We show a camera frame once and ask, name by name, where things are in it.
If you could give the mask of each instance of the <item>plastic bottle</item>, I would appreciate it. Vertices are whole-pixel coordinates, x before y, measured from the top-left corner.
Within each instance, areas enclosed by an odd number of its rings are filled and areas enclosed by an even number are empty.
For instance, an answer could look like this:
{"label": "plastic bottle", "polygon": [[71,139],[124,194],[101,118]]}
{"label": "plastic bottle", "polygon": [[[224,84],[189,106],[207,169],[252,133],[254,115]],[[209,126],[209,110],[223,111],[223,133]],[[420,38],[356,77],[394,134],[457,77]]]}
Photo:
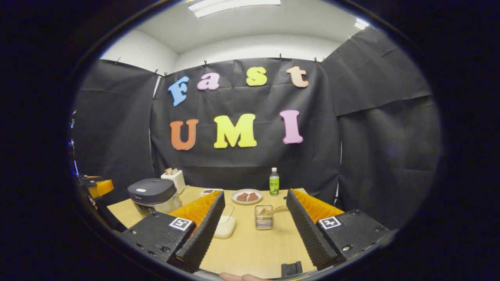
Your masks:
{"label": "plastic bottle", "polygon": [[280,176],[276,172],[277,168],[271,168],[271,175],[269,176],[269,192],[271,195],[278,195],[280,193]]}

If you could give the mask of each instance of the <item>hand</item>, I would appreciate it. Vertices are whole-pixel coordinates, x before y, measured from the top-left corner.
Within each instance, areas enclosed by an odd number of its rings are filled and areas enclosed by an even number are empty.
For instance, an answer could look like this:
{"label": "hand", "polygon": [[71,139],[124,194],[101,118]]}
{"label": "hand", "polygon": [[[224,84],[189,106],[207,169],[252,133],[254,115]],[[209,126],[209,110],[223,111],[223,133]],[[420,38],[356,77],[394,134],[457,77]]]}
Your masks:
{"label": "hand", "polygon": [[245,274],[243,276],[236,276],[226,272],[221,272],[219,277],[224,281],[270,281],[269,279],[262,279],[250,274]]}

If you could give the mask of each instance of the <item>metal basket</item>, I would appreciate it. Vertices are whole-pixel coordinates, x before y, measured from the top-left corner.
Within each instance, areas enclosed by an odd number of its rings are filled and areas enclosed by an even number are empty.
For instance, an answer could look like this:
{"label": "metal basket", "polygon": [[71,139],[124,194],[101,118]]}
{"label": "metal basket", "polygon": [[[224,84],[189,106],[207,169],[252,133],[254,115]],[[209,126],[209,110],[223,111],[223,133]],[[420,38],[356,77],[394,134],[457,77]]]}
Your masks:
{"label": "metal basket", "polygon": [[273,228],[274,218],[273,215],[259,215],[262,209],[273,210],[273,205],[262,204],[255,206],[255,228],[258,230],[270,230]]}

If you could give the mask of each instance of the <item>black curtain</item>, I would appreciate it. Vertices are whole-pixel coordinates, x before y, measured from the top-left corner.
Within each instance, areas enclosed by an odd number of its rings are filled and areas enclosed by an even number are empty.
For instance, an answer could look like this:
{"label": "black curtain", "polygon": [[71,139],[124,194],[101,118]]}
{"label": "black curtain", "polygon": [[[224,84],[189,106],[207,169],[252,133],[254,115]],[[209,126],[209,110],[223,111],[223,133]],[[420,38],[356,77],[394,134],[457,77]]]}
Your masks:
{"label": "black curtain", "polygon": [[399,228],[424,199],[441,154],[429,85],[403,50],[371,27],[323,67],[338,115],[344,207]]}
{"label": "black curtain", "polygon": [[149,124],[158,76],[114,61],[98,60],[76,96],[71,137],[80,174],[103,176],[114,190],[108,204],[129,198],[127,187],[153,178]]}
{"label": "black curtain", "polygon": [[[306,71],[309,86],[292,84],[286,70],[298,66]],[[267,83],[248,86],[247,70],[266,69]],[[206,73],[220,74],[219,88],[199,90]],[[173,106],[170,85],[187,76],[186,99]],[[205,188],[269,190],[271,167],[277,167],[280,188],[305,188],[308,193],[332,203],[340,168],[340,140],[334,98],[321,64],[301,59],[252,58],[210,63],[162,78],[151,113],[152,156],[155,174],[165,168],[183,171],[188,185]],[[297,110],[302,143],[284,144],[285,125],[280,112]],[[214,148],[216,116],[227,115],[234,125],[242,114],[254,114],[255,147]],[[196,141],[189,150],[171,144],[172,121],[183,121],[181,140],[188,139],[186,120],[198,119]]]}

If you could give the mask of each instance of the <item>wooden table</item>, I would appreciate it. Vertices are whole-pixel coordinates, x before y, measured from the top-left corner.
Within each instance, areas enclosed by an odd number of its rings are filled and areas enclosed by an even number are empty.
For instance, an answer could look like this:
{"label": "wooden table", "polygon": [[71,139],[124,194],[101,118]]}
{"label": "wooden table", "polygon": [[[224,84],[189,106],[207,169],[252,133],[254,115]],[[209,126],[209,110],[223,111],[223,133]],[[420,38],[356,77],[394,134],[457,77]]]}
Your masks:
{"label": "wooden table", "polygon": [[[204,188],[188,186],[181,194],[182,203],[188,204],[198,198]],[[303,188],[297,189],[306,193]],[[252,274],[260,278],[281,277],[281,264],[302,263],[304,272],[315,270],[302,242],[290,212],[274,214],[274,226],[269,230],[257,230],[254,222],[254,208],[258,204],[271,204],[275,208],[286,205],[283,199],[288,190],[280,190],[271,196],[269,191],[261,201],[252,205],[241,205],[231,200],[234,190],[225,190],[223,215],[233,209],[236,228],[229,238],[213,238],[200,268],[214,273],[227,272],[234,275]],[[127,228],[138,223],[143,217],[132,200],[108,206],[113,215]]]}

